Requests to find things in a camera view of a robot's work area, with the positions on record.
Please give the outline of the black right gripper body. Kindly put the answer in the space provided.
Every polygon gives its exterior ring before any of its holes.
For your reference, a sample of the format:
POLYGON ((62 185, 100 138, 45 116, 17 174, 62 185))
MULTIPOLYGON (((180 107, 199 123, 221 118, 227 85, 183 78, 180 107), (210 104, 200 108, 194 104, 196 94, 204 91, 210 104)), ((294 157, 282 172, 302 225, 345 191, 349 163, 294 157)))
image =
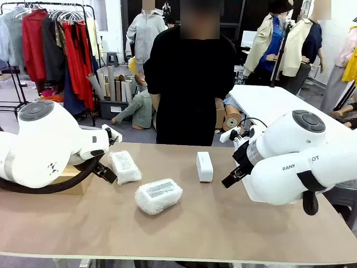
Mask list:
POLYGON ((248 140, 240 141, 240 145, 233 153, 233 159, 235 160, 239 171, 253 170, 253 159, 248 140))

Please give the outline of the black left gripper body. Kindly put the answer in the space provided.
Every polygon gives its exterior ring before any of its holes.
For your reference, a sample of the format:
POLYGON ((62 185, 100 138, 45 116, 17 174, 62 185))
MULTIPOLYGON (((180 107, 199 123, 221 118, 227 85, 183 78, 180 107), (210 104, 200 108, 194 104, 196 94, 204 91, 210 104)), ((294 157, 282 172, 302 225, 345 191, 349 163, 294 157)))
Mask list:
POLYGON ((108 134, 109 145, 111 146, 118 141, 119 133, 111 127, 106 127, 105 130, 108 134))

